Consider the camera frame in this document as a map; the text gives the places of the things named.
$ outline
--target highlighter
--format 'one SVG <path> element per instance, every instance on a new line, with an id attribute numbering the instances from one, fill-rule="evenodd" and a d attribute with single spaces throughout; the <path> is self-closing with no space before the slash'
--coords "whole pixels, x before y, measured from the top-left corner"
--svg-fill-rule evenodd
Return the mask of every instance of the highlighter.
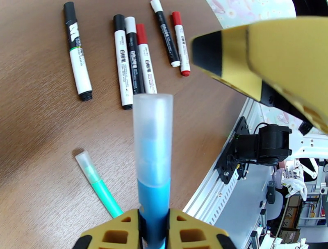
<path id="1" fill-rule="evenodd" d="M 83 173 L 91 184 L 93 190 L 98 195 L 100 201 L 104 204 L 113 218 L 123 214 L 120 206 L 101 179 L 87 151 L 83 151 L 75 157 L 77 163 L 81 167 Z"/>
<path id="2" fill-rule="evenodd" d="M 140 215 L 149 249 L 165 248 L 171 186 L 173 96 L 133 96 L 134 150 Z"/>

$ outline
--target brown tabletop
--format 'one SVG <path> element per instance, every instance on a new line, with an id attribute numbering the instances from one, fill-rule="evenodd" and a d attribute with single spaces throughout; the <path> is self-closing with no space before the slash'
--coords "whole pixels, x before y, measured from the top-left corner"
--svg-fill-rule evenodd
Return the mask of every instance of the brown tabletop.
<path id="1" fill-rule="evenodd" d="M 115 14 L 145 23 L 159 93 L 174 94 L 171 207 L 183 209 L 218 156 L 245 98 L 191 66 L 170 66 L 148 0 L 76 0 L 93 99 L 78 99 L 64 1 L 0 0 L 1 248 L 71 248 L 111 217 L 73 155 L 88 150 L 123 211 L 138 208 L 132 111 L 121 107 Z M 187 40 L 220 29 L 203 0 L 162 0 Z"/>

